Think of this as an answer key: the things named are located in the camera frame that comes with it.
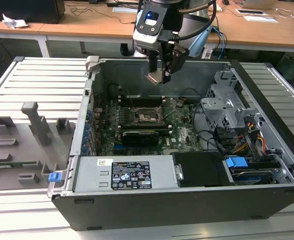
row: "power supply label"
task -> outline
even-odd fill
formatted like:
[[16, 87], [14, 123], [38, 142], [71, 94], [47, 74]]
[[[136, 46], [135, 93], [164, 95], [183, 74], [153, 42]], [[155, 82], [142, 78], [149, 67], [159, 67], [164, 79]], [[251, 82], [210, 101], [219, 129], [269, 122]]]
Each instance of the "power supply label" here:
[[111, 188], [113, 190], [151, 189], [149, 162], [113, 162]]

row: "laptop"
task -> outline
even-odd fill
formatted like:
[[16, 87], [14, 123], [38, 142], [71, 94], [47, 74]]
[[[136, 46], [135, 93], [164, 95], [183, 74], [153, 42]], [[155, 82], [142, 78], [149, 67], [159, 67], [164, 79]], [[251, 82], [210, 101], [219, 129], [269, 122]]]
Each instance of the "laptop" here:
[[271, 9], [278, 0], [240, 0], [238, 5], [246, 9]]

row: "barcode sticker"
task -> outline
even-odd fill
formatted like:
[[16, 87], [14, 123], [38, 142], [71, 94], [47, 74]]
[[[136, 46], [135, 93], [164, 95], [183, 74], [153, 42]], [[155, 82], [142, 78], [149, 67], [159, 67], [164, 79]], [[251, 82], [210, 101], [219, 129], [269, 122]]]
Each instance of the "barcode sticker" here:
[[104, 159], [104, 158], [100, 158], [98, 159], [98, 166], [111, 166], [111, 164], [113, 163], [113, 159]]

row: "metal grating table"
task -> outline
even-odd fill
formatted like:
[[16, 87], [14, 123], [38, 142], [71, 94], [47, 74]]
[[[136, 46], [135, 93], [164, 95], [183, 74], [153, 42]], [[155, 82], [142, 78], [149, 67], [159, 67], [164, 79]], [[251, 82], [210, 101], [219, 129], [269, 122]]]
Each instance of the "metal grating table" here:
[[[22, 103], [38, 101], [39, 113], [48, 122], [57, 117], [76, 122], [86, 80], [84, 66], [85, 59], [78, 58], [26, 57], [13, 62], [0, 79], [0, 115], [26, 123], [26, 115], [20, 113]], [[243, 66], [294, 133], [294, 91], [272, 68], [259, 63]], [[294, 240], [294, 204], [266, 220], [76, 232], [51, 203], [46, 189], [7, 191], [0, 192], [0, 240], [8, 235], [19, 240]]]
[[[294, 134], [294, 89], [291, 85], [273, 67], [266, 67], [263, 63], [241, 65]], [[254, 107], [246, 91], [242, 94]]]

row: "desk leg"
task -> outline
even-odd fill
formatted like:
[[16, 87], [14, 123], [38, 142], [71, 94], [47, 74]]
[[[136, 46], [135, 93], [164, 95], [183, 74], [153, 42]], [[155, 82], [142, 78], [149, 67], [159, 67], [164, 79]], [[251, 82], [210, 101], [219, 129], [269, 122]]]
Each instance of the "desk leg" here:
[[214, 48], [215, 48], [215, 44], [206, 43], [206, 45], [205, 45], [205, 47], [203, 49], [201, 58], [202, 59], [210, 59], [212, 51], [214, 50]]
[[87, 52], [84, 41], [80, 42], [80, 49], [81, 49], [81, 53], [83, 53], [83, 54], [85, 54]]
[[37, 41], [40, 47], [40, 51], [42, 53], [42, 57], [50, 58], [49, 42], [47, 40], [47, 36], [39, 35], [37, 36]]

